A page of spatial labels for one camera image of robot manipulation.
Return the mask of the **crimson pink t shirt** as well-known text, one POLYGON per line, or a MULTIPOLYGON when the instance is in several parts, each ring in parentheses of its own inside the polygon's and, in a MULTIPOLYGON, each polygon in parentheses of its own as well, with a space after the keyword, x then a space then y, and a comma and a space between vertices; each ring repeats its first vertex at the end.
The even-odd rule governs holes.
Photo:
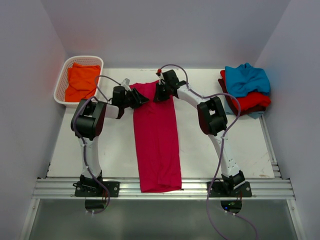
POLYGON ((180 190, 182 174, 177 119, 172 98, 154 102, 156 82, 134 83, 149 102, 133 111, 133 130, 140 190, 163 193, 180 190))

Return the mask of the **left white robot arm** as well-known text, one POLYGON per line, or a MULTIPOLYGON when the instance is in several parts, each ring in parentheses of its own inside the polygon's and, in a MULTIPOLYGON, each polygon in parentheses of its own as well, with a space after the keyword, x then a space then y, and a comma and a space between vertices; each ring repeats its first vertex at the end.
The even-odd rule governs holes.
POLYGON ((137 109, 149 101, 136 88, 116 86, 113 88, 112 98, 107 101, 92 96, 79 102, 70 123, 82 148, 82 173, 79 182, 75 184, 78 190, 87 191, 95 197, 103 193, 98 140, 105 119, 121 119, 127 108, 137 109))

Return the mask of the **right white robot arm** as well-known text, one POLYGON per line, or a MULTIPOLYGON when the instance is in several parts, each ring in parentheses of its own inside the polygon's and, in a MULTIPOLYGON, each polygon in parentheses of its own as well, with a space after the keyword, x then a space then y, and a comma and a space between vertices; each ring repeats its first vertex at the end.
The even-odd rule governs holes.
POLYGON ((228 144, 228 119, 219 94, 202 96, 190 88, 187 81, 180 81, 174 70, 163 72, 158 69, 154 102, 163 102, 170 97, 176 97, 196 108, 199 127, 209 137, 214 149, 219 154, 219 169, 221 169, 222 189, 227 196, 235 196, 245 183, 241 168, 234 159, 228 144))

